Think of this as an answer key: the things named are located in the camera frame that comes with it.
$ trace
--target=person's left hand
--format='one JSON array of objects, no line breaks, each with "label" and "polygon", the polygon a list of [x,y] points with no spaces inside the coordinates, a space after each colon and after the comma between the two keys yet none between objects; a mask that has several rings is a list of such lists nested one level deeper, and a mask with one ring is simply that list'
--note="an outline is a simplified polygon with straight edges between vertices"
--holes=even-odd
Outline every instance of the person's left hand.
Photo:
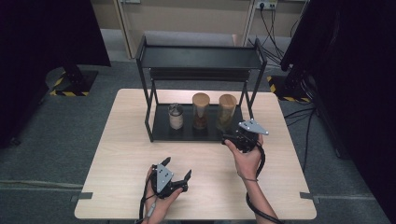
[{"label": "person's left hand", "polygon": [[[149,176],[152,173],[152,168],[148,170],[148,175],[146,177],[146,180],[149,178]],[[154,190],[151,187],[151,181],[148,182],[148,188],[146,192],[146,201],[145,201],[145,217],[147,217],[148,211],[150,207],[156,203],[154,211],[152,212],[150,217],[145,218],[143,223],[148,223],[148,224],[158,224],[161,223],[164,219],[165,216],[168,212],[169,207],[171,206],[172,202],[175,201],[175,199],[180,195],[180,193],[183,191],[182,188],[175,190],[169,197],[165,199],[160,199],[157,196],[154,195]]]}]

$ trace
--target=wooden table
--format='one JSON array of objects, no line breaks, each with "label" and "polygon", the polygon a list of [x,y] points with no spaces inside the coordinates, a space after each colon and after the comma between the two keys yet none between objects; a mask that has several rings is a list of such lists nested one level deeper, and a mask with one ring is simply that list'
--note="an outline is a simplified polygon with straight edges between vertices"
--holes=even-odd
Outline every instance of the wooden table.
[{"label": "wooden table", "polygon": [[[158,97],[162,103],[190,104],[196,92],[158,90]],[[237,99],[240,96],[236,91],[204,92],[212,104],[217,104],[224,93]],[[92,198],[78,201],[76,217],[138,219],[150,165],[171,157],[166,167],[175,173],[173,181],[182,179],[190,169],[192,174],[189,190],[172,204],[167,219],[254,219],[229,149],[220,142],[150,143],[144,123],[146,111],[143,90],[118,92],[82,190],[92,192]],[[249,119],[246,104],[242,111],[244,119]],[[300,192],[308,193],[309,189],[276,96],[259,92],[253,113],[269,131],[264,136],[266,163],[259,176],[268,201],[280,219],[315,218],[313,202],[300,197]]]}]

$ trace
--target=person's right hand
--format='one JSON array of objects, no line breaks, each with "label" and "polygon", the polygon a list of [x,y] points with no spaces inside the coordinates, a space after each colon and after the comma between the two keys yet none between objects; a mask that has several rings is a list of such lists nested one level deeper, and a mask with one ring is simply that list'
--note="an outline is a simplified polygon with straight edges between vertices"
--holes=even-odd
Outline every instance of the person's right hand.
[{"label": "person's right hand", "polygon": [[[146,177],[146,181],[148,181],[150,175],[152,173],[152,168],[148,170],[148,175]],[[151,181],[148,181],[148,188],[146,192],[146,201],[145,201],[145,220],[142,222],[142,224],[158,224],[161,223],[165,217],[166,214],[168,213],[169,207],[171,206],[172,202],[175,201],[175,199],[178,197],[178,195],[181,194],[183,191],[182,188],[175,190],[169,197],[165,199],[160,199],[157,196],[155,196],[154,190],[152,189],[151,186]],[[150,207],[156,203],[155,208],[151,214],[150,217],[147,217],[148,211]]]},{"label": "person's right hand", "polygon": [[[262,134],[259,134],[259,143],[262,144]],[[257,168],[261,160],[261,153],[257,147],[248,153],[240,151],[230,140],[224,141],[225,145],[233,153],[235,159],[235,167],[238,174],[243,179],[256,179]]]}]

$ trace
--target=shelf rack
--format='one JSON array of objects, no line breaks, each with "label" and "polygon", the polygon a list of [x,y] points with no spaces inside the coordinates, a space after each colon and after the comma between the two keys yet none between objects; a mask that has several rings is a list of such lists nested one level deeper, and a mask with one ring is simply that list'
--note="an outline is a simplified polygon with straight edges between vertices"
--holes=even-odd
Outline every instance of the shelf rack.
[{"label": "shelf rack", "polygon": [[[146,114],[146,128],[151,142],[154,140],[171,141],[219,141],[222,132],[216,129],[215,122],[208,122],[204,130],[192,127],[192,102],[183,105],[183,127],[174,130],[169,126],[167,107],[158,101],[156,80],[207,80],[243,82],[243,89],[239,103],[233,116],[232,130],[242,120],[241,104],[244,95],[250,118],[253,119],[252,105],[262,81],[262,75],[267,65],[267,59],[260,40],[256,38],[253,47],[192,47],[192,46],[157,46],[148,45],[143,35],[135,55],[137,68],[142,81],[148,110]],[[145,79],[144,69],[149,69],[151,90]],[[249,99],[248,79],[252,69],[260,70],[253,93]],[[152,130],[149,127],[149,115],[152,101],[155,99],[156,111]],[[217,105],[208,108],[209,120],[216,120]]]}]

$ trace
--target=glass jar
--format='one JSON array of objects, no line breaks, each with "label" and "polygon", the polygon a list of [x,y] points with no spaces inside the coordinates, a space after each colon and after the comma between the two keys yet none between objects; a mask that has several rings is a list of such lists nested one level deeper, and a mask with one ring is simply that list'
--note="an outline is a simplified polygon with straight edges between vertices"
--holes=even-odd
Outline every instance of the glass jar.
[{"label": "glass jar", "polygon": [[209,96],[203,92],[198,92],[192,96],[192,126],[195,129],[202,130],[207,127],[209,102]]},{"label": "glass jar", "polygon": [[183,107],[178,103],[173,103],[168,106],[169,124],[173,129],[180,129],[183,127]]},{"label": "glass jar", "polygon": [[221,95],[219,98],[218,118],[216,127],[222,132],[231,130],[233,125],[233,112],[236,107],[236,98],[231,94]]}]

